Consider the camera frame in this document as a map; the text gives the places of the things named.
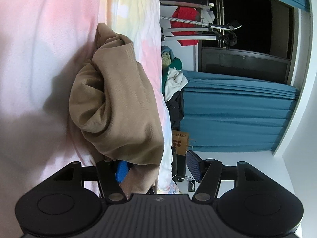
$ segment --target red cloth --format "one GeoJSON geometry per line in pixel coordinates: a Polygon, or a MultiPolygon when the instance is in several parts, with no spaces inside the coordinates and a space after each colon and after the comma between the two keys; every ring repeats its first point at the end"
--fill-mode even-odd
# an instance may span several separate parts
{"type": "MultiPolygon", "coordinates": [[[[173,18],[185,19],[185,20],[197,20],[198,12],[194,8],[177,7],[173,13],[173,18]]],[[[171,28],[193,28],[194,24],[182,23],[177,21],[171,21],[171,28]]],[[[172,32],[174,36],[193,35],[197,34],[196,31],[182,31],[172,32]]],[[[199,40],[178,40],[182,47],[197,45],[199,40]]]]}

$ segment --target brown garment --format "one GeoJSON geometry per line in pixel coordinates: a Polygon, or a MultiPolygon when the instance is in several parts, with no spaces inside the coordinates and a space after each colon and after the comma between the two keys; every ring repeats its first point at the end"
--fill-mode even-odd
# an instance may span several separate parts
{"type": "Polygon", "coordinates": [[[126,36],[99,23],[96,45],[73,84],[70,116],[100,153],[134,164],[121,183],[123,191],[146,193],[164,150],[152,85],[126,36]]]}

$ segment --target tie-dye bedsheet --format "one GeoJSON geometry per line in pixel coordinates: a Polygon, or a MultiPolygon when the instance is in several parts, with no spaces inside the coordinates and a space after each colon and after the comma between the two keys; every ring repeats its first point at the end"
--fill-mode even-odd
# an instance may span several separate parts
{"type": "MultiPolygon", "coordinates": [[[[18,198],[71,161],[101,160],[72,123],[69,93],[93,54],[98,22],[134,42],[152,83],[165,149],[158,187],[170,189],[171,126],[161,94],[159,0],[0,0],[0,237],[18,237],[18,198]]],[[[97,192],[95,183],[87,188],[97,192]]]]}

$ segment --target metal screw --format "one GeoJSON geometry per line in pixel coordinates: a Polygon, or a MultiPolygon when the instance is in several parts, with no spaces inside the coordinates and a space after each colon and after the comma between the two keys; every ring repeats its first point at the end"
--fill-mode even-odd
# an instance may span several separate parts
{"type": "Polygon", "coordinates": [[[111,193],[108,198],[111,201],[120,201],[124,198],[124,196],[121,193],[111,193]]]}
{"type": "Polygon", "coordinates": [[[198,201],[207,201],[210,199],[210,195],[207,193],[198,193],[195,195],[195,199],[198,201]]]}

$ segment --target mattress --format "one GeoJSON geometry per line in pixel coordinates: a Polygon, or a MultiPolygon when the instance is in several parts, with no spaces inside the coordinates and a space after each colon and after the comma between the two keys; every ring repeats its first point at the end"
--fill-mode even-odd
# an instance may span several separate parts
{"type": "MultiPolygon", "coordinates": [[[[158,188],[168,192],[172,135],[161,94],[159,0],[0,0],[0,15],[0,236],[22,234],[14,206],[25,192],[71,161],[103,159],[68,113],[98,22],[134,42],[152,84],[164,135],[158,188]]],[[[98,193],[94,182],[85,187],[98,193]]]]}

